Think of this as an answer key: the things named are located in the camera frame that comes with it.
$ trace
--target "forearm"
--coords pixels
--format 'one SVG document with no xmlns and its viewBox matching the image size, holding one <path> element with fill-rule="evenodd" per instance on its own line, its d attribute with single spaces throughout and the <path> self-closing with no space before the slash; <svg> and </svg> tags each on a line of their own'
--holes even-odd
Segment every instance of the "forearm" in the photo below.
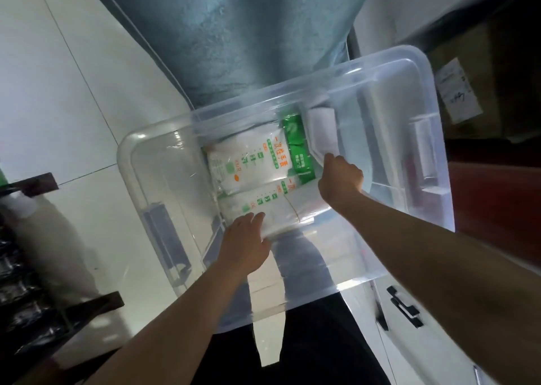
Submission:
<svg viewBox="0 0 541 385">
<path fill-rule="evenodd" d="M 538 381 L 540 277 L 361 194 L 341 214 L 474 361 L 502 384 Z"/>
<path fill-rule="evenodd" d="M 88 381 L 189 384 L 241 279 L 214 263 Z"/>
</svg>

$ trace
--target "cabinet handle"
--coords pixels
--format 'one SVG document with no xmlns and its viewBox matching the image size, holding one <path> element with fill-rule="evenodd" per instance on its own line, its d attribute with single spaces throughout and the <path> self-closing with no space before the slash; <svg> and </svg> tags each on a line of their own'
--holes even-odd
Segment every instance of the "cabinet handle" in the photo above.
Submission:
<svg viewBox="0 0 541 385">
<path fill-rule="evenodd" d="M 398 308 L 398 310 L 404 315 L 409 322 L 415 327 L 415 328 L 421 328 L 424 326 L 423 322 L 419 320 L 416 315 L 420 314 L 419 310 L 415 306 L 407 306 L 405 305 L 400 298 L 396 296 L 398 291 L 396 291 L 396 288 L 394 286 L 389 286 L 387 288 L 387 292 L 391 294 L 391 302 L 392 304 Z"/>
</svg>

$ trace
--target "white label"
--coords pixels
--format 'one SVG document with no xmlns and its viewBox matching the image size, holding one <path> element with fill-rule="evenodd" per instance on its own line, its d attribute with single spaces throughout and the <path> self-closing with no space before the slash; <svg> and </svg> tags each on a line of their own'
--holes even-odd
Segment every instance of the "white label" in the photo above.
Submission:
<svg viewBox="0 0 541 385">
<path fill-rule="evenodd" d="M 470 86 L 457 58 L 451 60 L 435 75 L 436 88 L 454 124 L 483 113 L 477 96 Z"/>
</svg>

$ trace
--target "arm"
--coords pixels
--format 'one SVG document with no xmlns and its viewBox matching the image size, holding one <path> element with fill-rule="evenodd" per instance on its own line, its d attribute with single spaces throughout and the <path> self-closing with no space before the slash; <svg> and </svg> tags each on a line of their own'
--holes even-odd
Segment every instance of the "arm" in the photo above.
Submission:
<svg viewBox="0 0 541 385">
<path fill-rule="evenodd" d="M 143 328 L 90 378 L 88 385 L 189 384 L 233 294 L 267 259 L 264 213 L 227 227 L 218 260 L 171 306 Z"/>
<path fill-rule="evenodd" d="M 541 277 L 473 239 L 360 193 L 362 171 L 325 156 L 321 196 L 451 338 L 502 385 L 541 379 Z"/>
</svg>

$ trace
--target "person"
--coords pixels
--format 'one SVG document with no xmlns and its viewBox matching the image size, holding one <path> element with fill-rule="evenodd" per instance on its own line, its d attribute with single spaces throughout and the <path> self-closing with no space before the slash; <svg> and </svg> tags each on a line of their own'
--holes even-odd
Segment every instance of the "person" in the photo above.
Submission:
<svg viewBox="0 0 541 385">
<path fill-rule="evenodd" d="M 362 181 L 343 157 L 325 156 L 323 199 L 464 352 L 501 385 L 539 383 L 541 278 L 473 239 L 370 199 Z M 388 384 L 340 293 L 286 312 L 280 361 L 270 367 L 261 368 L 249 326 L 213 335 L 236 288 L 269 255 L 264 216 L 236 219 L 218 260 L 88 384 Z"/>
</svg>

